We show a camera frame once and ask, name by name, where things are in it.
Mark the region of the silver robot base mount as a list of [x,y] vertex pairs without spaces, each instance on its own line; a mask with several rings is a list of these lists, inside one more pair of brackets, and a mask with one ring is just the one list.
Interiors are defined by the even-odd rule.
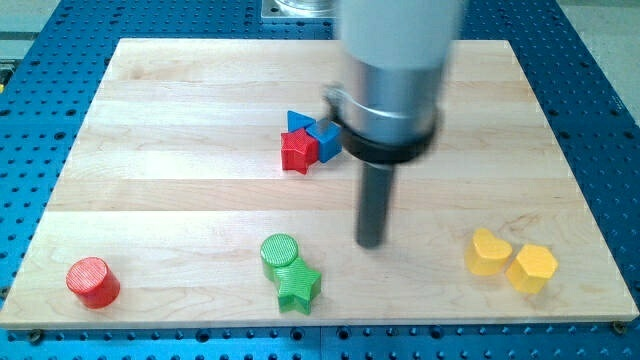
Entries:
[[334,0],[262,0],[261,17],[268,19],[287,18],[332,18],[335,16]]

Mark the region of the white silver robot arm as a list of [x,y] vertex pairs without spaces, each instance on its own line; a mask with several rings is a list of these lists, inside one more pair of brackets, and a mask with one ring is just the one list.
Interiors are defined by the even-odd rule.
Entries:
[[342,0],[341,77],[328,88],[343,147],[381,165],[424,153],[440,122],[438,99],[461,0]]

